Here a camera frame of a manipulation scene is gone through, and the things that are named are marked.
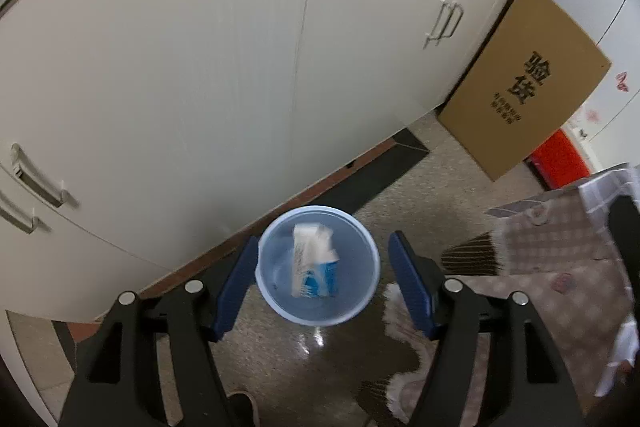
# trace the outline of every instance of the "black shoe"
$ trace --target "black shoe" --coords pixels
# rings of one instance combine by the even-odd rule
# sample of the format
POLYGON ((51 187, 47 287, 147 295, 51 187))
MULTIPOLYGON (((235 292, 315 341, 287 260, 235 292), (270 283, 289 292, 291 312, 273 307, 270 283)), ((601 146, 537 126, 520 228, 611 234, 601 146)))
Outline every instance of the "black shoe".
POLYGON ((253 396, 247 391, 232 391, 227 398, 241 427, 260 427, 258 404, 253 396))

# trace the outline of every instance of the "silver screw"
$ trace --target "silver screw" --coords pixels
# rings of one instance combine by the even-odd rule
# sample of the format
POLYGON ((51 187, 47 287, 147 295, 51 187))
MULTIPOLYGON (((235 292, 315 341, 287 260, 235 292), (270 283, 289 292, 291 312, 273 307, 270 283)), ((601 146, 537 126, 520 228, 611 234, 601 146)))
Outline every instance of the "silver screw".
POLYGON ((134 300, 136 300, 136 294, 133 292, 124 292, 118 297, 118 302, 123 306, 129 306, 134 300))
POLYGON ((523 292, 516 292, 511 296, 511 298, 513 299, 513 302, 519 304, 520 306, 524 306, 529 302, 529 297, 526 293, 523 292))
POLYGON ((449 290, 451 293, 459 293, 462 292, 462 282, 458 279, 447 279, 444 282, 444 287, 449 290))
POLYGON ((184 289, 187 290, 187 293, 198 293, 203 288, 204 284, 202 283, 202 281, 199 281, 197 279, 192 279, 184 285, 184 289))

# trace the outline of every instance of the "cardboard box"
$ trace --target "cardboard box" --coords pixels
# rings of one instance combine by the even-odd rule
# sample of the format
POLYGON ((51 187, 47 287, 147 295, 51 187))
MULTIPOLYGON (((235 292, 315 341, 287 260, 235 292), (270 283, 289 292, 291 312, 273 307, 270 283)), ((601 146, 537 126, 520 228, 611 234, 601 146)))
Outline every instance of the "cardboard box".
POLYGON ((439 119, 496 180, 558 130, 610 65, 552 0, 515 0, 439 119))

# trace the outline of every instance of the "butterfly sticker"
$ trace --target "butterfly sticker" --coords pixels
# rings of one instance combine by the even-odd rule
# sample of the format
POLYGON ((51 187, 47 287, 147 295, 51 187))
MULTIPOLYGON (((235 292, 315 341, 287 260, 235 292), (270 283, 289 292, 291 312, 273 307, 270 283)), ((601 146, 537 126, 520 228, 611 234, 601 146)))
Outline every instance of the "butterfly sticker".
POLYGON ((626 80, 626 71, 624 71, 623 73, 618 73, 616 75, 616 82, 618 83, 616 87, 618 88, 619 91, 629 92, 629 86, 626 85, 625 80, 626 80))

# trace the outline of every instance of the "blue gripper pad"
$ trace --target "blue gripper pad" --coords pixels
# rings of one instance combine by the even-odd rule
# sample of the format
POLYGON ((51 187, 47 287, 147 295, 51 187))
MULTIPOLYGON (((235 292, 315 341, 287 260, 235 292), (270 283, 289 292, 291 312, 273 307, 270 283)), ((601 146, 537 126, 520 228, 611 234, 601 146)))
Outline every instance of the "blue gripper pad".
POLYGON ((222 336, 234 327, 244 296, 255 281, 257 263, 258 239, 250 237, 218 295, 216 319, 213 323, 217 341, 222 340, 222 336))
POLYGON ((415 328, 433 339, 437 328, 434 321, 437 291, 444 283, 444 275, 431 259, 418 257, 414 253, 402 232, 391 234, 388 251, 415 328))

